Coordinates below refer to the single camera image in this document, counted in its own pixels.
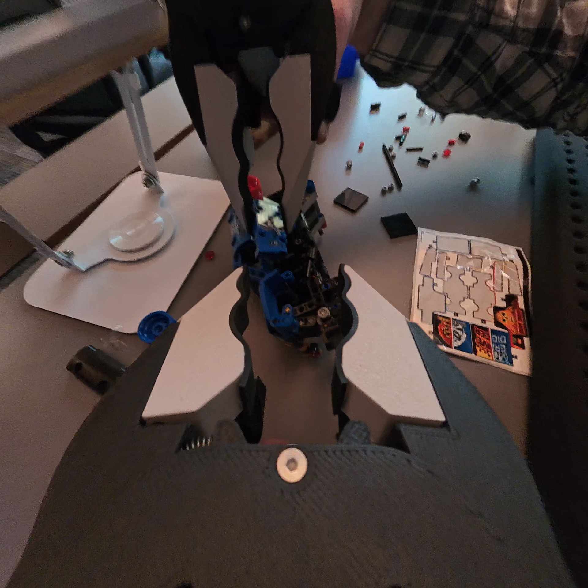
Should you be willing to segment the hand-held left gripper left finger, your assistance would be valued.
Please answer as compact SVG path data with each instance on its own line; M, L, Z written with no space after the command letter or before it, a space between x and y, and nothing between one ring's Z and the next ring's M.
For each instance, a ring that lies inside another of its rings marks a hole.
M249 443L263 431L266 388L255 377L244 333L251 289L246 268L234 270L180 318L142 413L146 424L193 424L211 437L234 420Z

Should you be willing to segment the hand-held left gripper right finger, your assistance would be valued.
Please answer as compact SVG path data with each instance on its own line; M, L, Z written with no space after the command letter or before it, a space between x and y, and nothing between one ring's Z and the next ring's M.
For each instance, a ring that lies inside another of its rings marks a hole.
M332 407L339 437L350 422L387 443L401 424L441 428L445 413L409 322L348 264L337 276L341 339L334 349Z

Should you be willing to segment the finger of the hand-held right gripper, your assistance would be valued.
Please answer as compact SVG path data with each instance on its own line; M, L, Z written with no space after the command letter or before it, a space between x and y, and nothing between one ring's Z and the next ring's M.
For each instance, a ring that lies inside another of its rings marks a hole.
M283 180L285 226L299 216L316 143L312 140L311 58L285 57L269 80L269 101L281 134L277 168Z
M206 151L242 228L252 231L247 177L254 161L254 140L239 107L238 87L214 64L195 65L194 75Z

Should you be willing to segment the blue black brick vehicle model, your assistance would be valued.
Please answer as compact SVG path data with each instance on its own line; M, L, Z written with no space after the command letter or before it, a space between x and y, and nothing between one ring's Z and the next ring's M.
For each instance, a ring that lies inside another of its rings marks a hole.
M252 204L253 199L266 197L256 176L249 175L247 185ZM291 230L285 226L286 254L259 254L252 231L242 228L233 209L229 224L233 267L248 268L249 283L261 301L269 333L310 357L336 349L345 336L342 286L337 277L329 275L315 241L327 224L314 183L307 182L302 209Z

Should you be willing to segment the grey desk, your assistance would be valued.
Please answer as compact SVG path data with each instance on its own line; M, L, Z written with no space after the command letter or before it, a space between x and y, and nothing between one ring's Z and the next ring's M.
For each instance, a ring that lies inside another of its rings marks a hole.
M152 141L170 148L157 155L161 172L215 178L213 166L187 119L175 82L168 80L143 98ZM320 252L330 270L348 263L398 310L409 316L415 237L390 239L380 217L407 212L417 227L464 233L521 246L530 257L530 199L527 165L532 160L534 132L516 125L472 116L416 115L419 101L409 86L382 90L363 70L343 85L341 108L327 142L317 148L311 178L318 189L327 230ZM458 132L471 133L457 143L449 158L439 156L428 168L416 164L415 153L399 152L396 167L403 189L381 196L390 180L381 152L408 112L408 146L423 146L424 156L439 155ZM137 164L125 113L114 115L52 158L39 163L6 186L10 192L26 188L17 202L33 196L27 212L33 220L49 220L59 197L73 180L72 203L65 219L82 212L82 197L94 201ZM334 205L345 187L369 196L355 214ZM8 195L2 188L1 196ZM226 221L211 239L213 261L199 260L178 296L172 312L182 314L207 294L230 271ZM29 306L24 286L38 267L23 263L22 273L1 285L1 470L30 466L52 473L65 448L99 396L66 371L70 357L88 343L99 344L103 328ZM271 337L261 319L259 304L249 302L246 338L254 370L267 386L263 434L291 442L330 443L336 418L330 400L329 357L310 359ZM529 379L503 369L452 358L478 388L525 453Z

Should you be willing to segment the blue round brick cap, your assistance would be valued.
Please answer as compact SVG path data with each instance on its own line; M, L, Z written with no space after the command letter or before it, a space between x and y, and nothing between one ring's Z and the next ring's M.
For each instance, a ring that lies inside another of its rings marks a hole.
M144 316L137 327L136 334L138 338L145 343L151 344L168 327L177 324L177 320L165 311L155 311Z

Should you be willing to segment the blue round piece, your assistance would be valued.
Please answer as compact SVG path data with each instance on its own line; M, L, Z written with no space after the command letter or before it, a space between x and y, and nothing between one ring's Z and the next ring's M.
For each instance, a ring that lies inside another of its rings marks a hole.
M345 82L353 78L358 60L357 49L353 45L347 45L342 54L336 81Z

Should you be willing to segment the black square tile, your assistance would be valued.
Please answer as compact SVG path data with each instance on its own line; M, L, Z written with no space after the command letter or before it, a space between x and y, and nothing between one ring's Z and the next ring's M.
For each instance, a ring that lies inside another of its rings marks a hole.
M369 196L346 187L333 199L333 204L351 214L356 214L369 201Z
M390 239L413 236L418 233L417 227L406 212L380 217L380 223Z

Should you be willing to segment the sticker sheet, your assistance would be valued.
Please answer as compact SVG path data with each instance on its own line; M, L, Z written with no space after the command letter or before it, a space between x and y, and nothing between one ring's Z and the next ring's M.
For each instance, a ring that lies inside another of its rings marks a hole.
M417 230L410 320L446 353L530 377L531 285L519 246Z

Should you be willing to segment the black axle rod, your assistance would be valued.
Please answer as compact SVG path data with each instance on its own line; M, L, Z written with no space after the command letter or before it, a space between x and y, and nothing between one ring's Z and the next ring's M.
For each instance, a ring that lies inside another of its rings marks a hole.
M391 151L386 145L386 143L382 143L382 153L386 160L386 165L389 168L390 174L393 179L393 183L396 186L397 190L402 190L403 183L401 181L401 177L399 176L398 170L394 164L394 158L392 158Z

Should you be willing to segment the black brick block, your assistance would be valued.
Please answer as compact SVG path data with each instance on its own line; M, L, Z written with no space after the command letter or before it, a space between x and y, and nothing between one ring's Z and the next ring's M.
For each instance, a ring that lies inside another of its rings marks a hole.
M87 345L69 359L66 370L95 393L104 395L127 368L103 350Z

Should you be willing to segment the white stand with clear disc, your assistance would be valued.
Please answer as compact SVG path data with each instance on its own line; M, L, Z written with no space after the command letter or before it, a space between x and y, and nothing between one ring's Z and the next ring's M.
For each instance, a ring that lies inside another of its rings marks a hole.
M60 249L3 206L1 221L45 258L24 286L29 305L134 334L148 313L169 308L229 198L220 181L158 172L136 71L129 62L112 76L141 171L123 179Z

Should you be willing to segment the scattered small brick pieces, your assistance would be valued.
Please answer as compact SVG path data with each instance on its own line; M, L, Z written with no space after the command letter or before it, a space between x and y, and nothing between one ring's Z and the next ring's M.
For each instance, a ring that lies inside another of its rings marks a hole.
M369 114L370 115L374 115L377 114L379 111L381 110L381 102L373 102L370 104L370 109L369 109ZM424 107L420 107L419 108L419 112L418 115L419 116L424 116L424 114L426 113L426 109ZM402 122L406 119L408 113L401 113L398 116L398 121ZM434 112L431 118L431 122L436 121L436 117L437 117L437 112ZM394 141L398 143L398 147L399 149L402 149L404 143L406 142L406 139L408 137L408 134L410 133L410 127L404 126L402 128L402 133L400 135L395 136ZM442 151L442 157L443 158L449 158L452 154L452 150L450 149L451 147L455 146L456 143L468 143L471 140L471 133L469 133L466 130L462 130L460 131L460 133L458 134L458 138L452 138L452 139L448 139L447 140L447 145L446 145L446 149L444 149ZM395 158L398 156L398 153L394 150L394 145L387 145L388 148L391 151L391 155L392 158ZM360 142L358 145L358 149L357 152L360 153L364 150L364 142ZM424 147L422 146L411 146L409 148L405 149L405 153L423 153L424 151ZM422 167L428 167L430 165L430 161L433 159L438 159L439 157L439 151L432 151L430 154L430 158L425 158L422 156L419 156L417 158L417 165L422 166ZM345 164L345 172L349 173L352 171L352 160L347 160L346 164ZM479 186L481 183L480 178L473 178L470 183L469 186L472 187L473 189L476 189L477 186ZM392 185L388 185L388 186L384 186L382 189L382 194L386 194L387 192L391 192L394 189L394 183L392 183Z

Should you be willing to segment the beige side table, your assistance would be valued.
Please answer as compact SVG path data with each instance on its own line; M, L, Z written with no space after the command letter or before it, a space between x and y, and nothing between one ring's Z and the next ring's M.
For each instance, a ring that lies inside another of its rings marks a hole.
M142 98L153 146L179 143L158 161L165 202L176 221L174 237L156 256L137 263L108 261L81 278L108 277L109 285L132 278L134 285L170 283L180 262L189 262L179 278L220 282L232 271L229 229L225 213L229 199L171 77ZM20 175L1 189L1 205L37 237L48 241L114 188L138 165L127 115L114 115L67 147ZM216 257L207 261L204 253Z

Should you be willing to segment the dark perforated panel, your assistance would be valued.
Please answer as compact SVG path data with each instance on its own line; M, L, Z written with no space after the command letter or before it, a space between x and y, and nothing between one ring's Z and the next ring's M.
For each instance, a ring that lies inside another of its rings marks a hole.
M587 139L538 131L527 457L577 587L587 587Z

